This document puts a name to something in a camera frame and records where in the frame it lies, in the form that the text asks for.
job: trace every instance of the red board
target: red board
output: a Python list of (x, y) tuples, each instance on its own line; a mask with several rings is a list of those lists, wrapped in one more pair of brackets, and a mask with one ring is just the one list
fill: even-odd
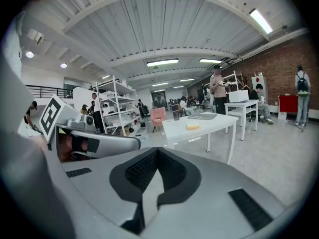
[(298, 96), (279, 96), (280, 112), (297, 113)]

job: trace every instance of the concrete floor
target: concrete floor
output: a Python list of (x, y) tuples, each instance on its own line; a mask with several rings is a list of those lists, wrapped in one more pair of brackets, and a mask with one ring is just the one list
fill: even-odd
[[(172, 114), (168, 112), (166, 119), (171, 118)], [(237, 122), (234, 153), (230, 165), (271, 191), (288, 207), (303, 197), (318, 168), (319, 123), (310, 122), (302, 132), (288, 122), (278, 120), (277, 117), (272, 119), (274, 125), (259, 122), (257, 131), (253, 130), (254, 126), (247, 119), (244, 141), (240, 140), (242, 128)], [(163, 127), (152, 133), (153, 124), (148, 120), (146, 119), (148, 133), (142, 139), (141, 148), (167, 145)], [(226, 162), (228, 137), (224, 130), (212, 133), (209, 153), (205, 151), (206, 143), (207, 136), (204, 135), (192, 142), (188, 140), (178, 142), (175, 149)], [(152, 186), (158, 185), (160, 181), (158, 173), (145, 192), (147, 205), (155, 206), (157, 195), (163, 192), (162, 187)]]

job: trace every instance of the pink chair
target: pink chair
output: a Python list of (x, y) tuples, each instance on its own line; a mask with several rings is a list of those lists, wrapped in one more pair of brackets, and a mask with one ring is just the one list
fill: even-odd
[(151, 110), (151, 120), (154, 125), (153, 133), (156, 126), (163, 126), (162, 121), (166, 119), (165, 107), (155, 108)]

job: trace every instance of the box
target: box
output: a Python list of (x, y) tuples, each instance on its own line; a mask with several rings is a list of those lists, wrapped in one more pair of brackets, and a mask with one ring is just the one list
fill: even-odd
[(228, 95), (229, 95), (229, 102), (231, 103), (239, 103), (249, 99), (248, 90), (233, 91), (233, 92), (229, 92)]

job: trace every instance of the railing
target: railing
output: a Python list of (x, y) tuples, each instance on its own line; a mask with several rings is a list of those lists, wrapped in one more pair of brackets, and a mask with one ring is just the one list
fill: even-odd
[(73, 98), (73, 91), (68, 89), (26, 85), (35, 98), (50, 98), (56, 94), (60, 98)]

